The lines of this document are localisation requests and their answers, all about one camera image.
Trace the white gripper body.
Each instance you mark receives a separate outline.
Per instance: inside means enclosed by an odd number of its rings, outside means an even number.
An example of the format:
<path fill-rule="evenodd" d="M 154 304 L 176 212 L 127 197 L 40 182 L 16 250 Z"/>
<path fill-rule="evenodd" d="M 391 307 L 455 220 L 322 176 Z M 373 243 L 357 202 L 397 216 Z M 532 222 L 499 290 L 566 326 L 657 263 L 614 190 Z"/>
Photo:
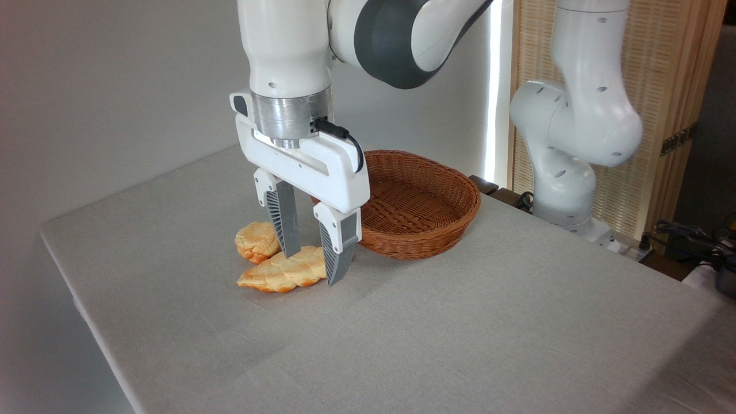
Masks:
<path fill-rule="evenodd" d="M 367 167 L 357 171 L 358 155 L 349 141 L 320 132 L 302 140 L 299 148 L 280 148 L 256 128 L 249 92 L 232 93 L 229 102 L 249 162 L 344 214 L 370 199 Z"/>

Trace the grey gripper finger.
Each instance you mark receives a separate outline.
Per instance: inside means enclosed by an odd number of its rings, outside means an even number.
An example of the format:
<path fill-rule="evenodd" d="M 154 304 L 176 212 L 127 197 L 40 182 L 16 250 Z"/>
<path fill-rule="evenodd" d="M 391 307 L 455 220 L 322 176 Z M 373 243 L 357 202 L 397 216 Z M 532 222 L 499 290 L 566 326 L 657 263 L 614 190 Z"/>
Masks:
<path fill-rule="evenodd" d="M 328 285 L 333 286 L 346 275 L 355 246 L 362 239 L 361 209 L 344 214 L 325 202 L 319 202 L 313 207 L 313 212 L 320 223 Z"/>
<path fill-rule="evenodd" d="M 285 257 L 301 250 L 294 186 L 258 168 L 254 174 L 260 205 L 268 210 L 271 223 Z"/>

